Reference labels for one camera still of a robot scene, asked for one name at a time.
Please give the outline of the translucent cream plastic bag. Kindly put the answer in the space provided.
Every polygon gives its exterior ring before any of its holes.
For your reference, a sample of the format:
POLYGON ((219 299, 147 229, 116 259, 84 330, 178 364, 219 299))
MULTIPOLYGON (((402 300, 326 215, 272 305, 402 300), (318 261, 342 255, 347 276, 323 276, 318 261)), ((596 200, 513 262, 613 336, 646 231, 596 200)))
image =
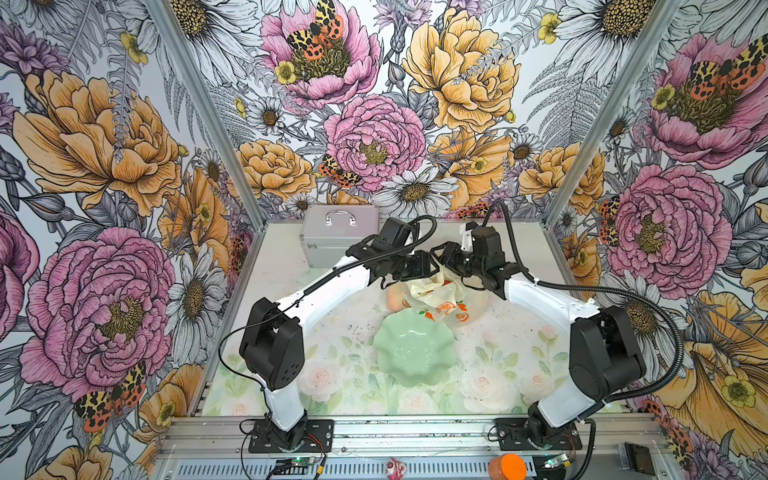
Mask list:
POLYGON ((441 268, 432 277, 388 287, 387 305, 393 312, 410 308, 434 322, 459 328, 481 318, 488 294, 468 288, 458 276, 441 268))

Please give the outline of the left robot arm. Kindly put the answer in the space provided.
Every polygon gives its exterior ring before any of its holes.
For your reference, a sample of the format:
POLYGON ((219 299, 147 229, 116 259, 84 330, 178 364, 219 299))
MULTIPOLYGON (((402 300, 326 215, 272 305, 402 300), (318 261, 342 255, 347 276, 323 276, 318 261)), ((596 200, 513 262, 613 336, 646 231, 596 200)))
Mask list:
POLYGON ((437 229, 432 221, 426 232, 419 231, 428 219, 389 219, 379 233, 347 248, 321 278, 278 301, 261 298, 253 304, 239 355, 262 387, 268 419, 278 431, 302 430, 306 421, 297 379, 305 365, 305 335, 315 324, 376 281, 403 282, 437 272, 436 262, 420 248, 437 229))

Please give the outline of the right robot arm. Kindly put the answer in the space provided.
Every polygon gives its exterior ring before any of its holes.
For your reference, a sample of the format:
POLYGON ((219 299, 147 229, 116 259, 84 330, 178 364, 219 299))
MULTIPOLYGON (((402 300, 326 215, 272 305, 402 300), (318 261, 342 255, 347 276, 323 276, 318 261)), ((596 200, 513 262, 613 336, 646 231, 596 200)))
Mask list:
POLYGON ((570 295, 568 285, 546 286, 532 276, 514 251, 506 258, 500 234, 490 226, 466 225, 462 241, 431 249, 438 264, 453 274, 476 277, 482 287, 539 316, 568 334, 568 376, 550 394, 533 403, 517 435, 534 448, 556 445, 610 402, 610 396, 646 373, 639 341, 625 310, 599 307, 570 295))

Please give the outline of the light green plate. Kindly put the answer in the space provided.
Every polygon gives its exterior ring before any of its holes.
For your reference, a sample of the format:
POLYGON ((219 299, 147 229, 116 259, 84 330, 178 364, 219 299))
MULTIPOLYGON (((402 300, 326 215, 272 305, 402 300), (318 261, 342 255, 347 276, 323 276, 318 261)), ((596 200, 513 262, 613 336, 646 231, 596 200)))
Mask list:
POLYGON ((387 316, 373 347, 379 370, 408 388, 440 383, 457 361, 452 330, 414 309, 387 316))

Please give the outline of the silver metal case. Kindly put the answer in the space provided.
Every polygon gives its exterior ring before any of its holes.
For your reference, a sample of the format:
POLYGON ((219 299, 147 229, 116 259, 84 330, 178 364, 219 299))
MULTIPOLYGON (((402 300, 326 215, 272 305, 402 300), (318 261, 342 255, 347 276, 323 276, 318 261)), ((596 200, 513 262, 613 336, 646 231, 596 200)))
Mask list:
POLYGON ((299 236, 310 268, 330 269, 353 244, 379 232, 378 209, 372 205, 312 205, 299 236))

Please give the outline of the red white small object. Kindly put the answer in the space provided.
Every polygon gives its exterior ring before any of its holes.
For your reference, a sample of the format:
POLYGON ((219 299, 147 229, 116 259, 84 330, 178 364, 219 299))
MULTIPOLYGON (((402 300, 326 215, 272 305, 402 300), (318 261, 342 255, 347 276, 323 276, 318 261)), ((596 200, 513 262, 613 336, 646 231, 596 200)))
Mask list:
POLYGON ((391 458, 386 464, 386 478, 388 480, 403 480, 407 473, 407 466, 395 459, 391 458))

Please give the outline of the orange round cap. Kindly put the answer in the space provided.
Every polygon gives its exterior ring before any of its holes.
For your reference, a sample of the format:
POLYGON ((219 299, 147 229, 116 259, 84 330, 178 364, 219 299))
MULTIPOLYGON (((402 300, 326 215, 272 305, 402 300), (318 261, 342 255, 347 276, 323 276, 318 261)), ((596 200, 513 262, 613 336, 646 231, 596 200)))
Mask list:
POLYGON ((488 475, 491 480, 525 480, 526 463, 516 454, 503 454, 490 461, 488 475))

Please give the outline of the green circuit board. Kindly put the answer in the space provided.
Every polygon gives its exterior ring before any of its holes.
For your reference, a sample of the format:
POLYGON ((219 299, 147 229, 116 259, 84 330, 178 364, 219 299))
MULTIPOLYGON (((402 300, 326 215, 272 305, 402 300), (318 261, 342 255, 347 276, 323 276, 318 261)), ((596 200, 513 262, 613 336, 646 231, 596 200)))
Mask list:
POLYGON ((544 461, 543 467, 545 469, 558 469, 567 468, 571 465, 571 459, 568 454, 559 454, 552 456, 544 461))

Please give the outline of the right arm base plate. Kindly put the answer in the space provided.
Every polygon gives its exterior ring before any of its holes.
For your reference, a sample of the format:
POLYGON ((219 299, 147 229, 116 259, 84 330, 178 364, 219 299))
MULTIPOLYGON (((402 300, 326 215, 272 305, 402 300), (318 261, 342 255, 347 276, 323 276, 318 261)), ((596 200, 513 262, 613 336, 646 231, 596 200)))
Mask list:
POLYGON ((496 418, 488 438, 502 451, 575 451, 583 447, 573 422, 551 427, 537 418, 496 418))

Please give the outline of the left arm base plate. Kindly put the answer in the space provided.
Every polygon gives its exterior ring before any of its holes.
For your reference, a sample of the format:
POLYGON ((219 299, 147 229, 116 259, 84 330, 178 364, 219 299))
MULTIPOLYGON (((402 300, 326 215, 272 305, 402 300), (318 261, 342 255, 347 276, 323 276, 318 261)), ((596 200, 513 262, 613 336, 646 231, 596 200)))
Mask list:
POLYGON ((269 419, 258 419, 248 435, 247 450, 251 454, 329 453, 334 429, 333 420, 302 419, 283 431, 269 419))

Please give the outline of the aluminium front rail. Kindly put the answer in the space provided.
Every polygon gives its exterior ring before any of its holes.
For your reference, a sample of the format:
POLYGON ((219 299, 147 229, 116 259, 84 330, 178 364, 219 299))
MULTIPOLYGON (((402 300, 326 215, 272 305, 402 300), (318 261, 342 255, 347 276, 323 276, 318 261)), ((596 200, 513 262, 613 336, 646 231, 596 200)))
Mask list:
POLYGON ((391 458, 407 466, 407 479, 486 479, 494 458, 512 453, 530 479, 569 479, 581 465, 587 479, 682 479, 660 427, 648 414, 598 414, 575 425, 583 447, 575 451, 502 451, 488 432, 495 415, 337 416, 329 453, 251 454, 248 435, 257 419, 182 418, 160 448, 154 479, 385 479, 391 458), (624 470, 619 446, 648 447, 654 477, 624 470), (568 454, 567 468, 545 469, 568 454))

